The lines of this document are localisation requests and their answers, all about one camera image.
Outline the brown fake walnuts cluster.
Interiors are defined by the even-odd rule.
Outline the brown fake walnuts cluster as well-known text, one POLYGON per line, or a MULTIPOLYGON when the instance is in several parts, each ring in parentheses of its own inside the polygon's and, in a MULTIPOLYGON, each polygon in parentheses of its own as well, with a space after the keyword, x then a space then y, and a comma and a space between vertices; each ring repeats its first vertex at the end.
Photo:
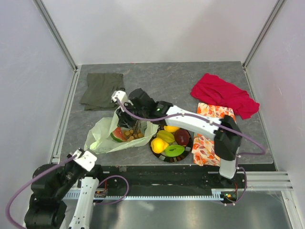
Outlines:
POLYGON ((123 131, 123 136, 127 141, 133 141, 135 139, 140 139, 144 137, 144 133, 142 131, 142 125, 140 121, 137 121, 135 126, 132 128, 125 128, 123 131))

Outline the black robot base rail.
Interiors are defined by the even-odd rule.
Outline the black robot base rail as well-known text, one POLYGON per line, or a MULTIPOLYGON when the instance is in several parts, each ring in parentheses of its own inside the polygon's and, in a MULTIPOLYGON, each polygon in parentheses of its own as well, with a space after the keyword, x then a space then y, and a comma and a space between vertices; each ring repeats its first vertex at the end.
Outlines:
POLYGON ((219 174, 212 166, 103 166, 98 175, 100 181, 107 179, 109 196, 190 196, 208 195, 212 189, 243 189, 244 173, 237 173, 233 179, 219 174))

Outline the fake watermelon slice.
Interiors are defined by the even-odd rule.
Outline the fake watermelon slice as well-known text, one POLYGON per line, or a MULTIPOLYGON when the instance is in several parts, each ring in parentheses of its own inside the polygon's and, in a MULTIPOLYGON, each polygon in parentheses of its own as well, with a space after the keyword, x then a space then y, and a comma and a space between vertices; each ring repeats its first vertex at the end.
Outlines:
POLYGON ((119 143, 126 141, 126 138, 124 137, 120 127, 117 127, 114 131, 112 131, 110 136, 112 137, 112 139, 114 141, 119 142, 119 143))

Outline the dark red fake apple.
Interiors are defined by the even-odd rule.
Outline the dark red fake apple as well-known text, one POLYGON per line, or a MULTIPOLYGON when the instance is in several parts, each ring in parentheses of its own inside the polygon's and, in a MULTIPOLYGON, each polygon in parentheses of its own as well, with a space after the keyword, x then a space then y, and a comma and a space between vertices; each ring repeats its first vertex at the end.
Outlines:
POLYGON ((174 134, 174 139, 178 145, 186 146, 189 143, 190 135, 187 130, 179 129, 174 134))

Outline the pale green plastic bag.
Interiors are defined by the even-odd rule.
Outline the pale green plastic bag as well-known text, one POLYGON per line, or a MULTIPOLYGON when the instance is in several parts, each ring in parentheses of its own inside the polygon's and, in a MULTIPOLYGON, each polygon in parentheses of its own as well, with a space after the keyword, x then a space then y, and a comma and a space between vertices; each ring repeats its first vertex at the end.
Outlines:
POLYGON ((140 131, 144 135, 143 138, 118 142, 111 137, 111 133, 117 127, 118 122, 119 118, 116 113, 113 114, 113 117, 104 117, 99 120, 88 132, 84 148, 96 154, 106 154, 127 148, 140 147, 148 144, 158 130, 158 125, 140 121, 140 131))

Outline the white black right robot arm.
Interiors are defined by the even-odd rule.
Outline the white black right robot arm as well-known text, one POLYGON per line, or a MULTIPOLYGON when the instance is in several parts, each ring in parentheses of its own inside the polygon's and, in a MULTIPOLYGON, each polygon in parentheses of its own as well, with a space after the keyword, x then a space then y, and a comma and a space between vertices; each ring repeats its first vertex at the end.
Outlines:
POLYGON ((137 120, 156 125, 176 126, 213 140, 214 152, 220 158, 218 182, 228 188, 235 183, 236 156, 241 144, 241 132, 232 117, 204 117, 186 111, 166 101, 154 101, 143 89, 130 94, 115 91, 112 101, 119 105, 116 114, 119 126, 133 127, 137 120))

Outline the yellow orange fake mango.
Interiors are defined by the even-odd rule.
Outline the yellow orange fake mango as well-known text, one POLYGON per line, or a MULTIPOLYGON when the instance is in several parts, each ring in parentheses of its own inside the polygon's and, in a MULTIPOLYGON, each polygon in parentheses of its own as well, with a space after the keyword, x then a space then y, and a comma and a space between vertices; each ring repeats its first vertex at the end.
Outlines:
POLYGON ((176 132, 177 130, 180 129, 179 127, 170 126, 170 125, 165 125, 163 128, 164 128, 165 131, 170 132, 170 133, 174 133, 174 132, 176 132))

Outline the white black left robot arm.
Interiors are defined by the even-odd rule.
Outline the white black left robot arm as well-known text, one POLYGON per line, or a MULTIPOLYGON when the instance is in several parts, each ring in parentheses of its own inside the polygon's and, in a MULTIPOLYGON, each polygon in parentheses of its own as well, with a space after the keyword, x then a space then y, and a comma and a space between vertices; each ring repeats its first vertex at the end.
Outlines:
POLYGON ((93 212, 95 191, 104 184, 97 157, 83 149, 69 155, 61 164, 45 164, 33 174, 29 209, 24 222, 28 229, 59 229, 64 223, 66 204, 63 199, 80 180, 81 189, 70 229, 88 229, 93 212))

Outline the yellow fake pear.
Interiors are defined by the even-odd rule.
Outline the yellow fake pear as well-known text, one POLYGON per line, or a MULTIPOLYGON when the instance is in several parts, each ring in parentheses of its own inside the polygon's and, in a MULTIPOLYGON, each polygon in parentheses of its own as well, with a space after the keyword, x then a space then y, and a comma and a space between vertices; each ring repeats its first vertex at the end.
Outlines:
POLYGON ((156 137, 151 141, 150 145, 154 153, 160 154, 169 146, 169 143, 162 140, 161 138, 156 137))

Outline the yellow fake starfruit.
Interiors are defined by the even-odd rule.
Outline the yellow fake starfruit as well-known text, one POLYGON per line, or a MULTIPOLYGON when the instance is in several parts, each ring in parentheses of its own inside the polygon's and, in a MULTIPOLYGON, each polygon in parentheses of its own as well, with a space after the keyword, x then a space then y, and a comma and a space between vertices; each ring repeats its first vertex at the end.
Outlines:
POLYGON ((156 137, 162 139, 167 143, 173 143, 175 141, 174 135, 165 130, 158 131, 156 137))

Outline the green fake starfruit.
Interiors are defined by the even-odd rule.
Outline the green fake starfruit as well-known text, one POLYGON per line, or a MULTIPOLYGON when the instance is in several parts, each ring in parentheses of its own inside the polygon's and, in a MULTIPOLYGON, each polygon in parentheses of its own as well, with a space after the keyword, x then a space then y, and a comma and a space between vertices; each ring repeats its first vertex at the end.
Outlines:
POLYGON ((165 154, 168 157, 176 157, 185 151, 185 147, 181 145, 170 145, 165 149, 165 154))

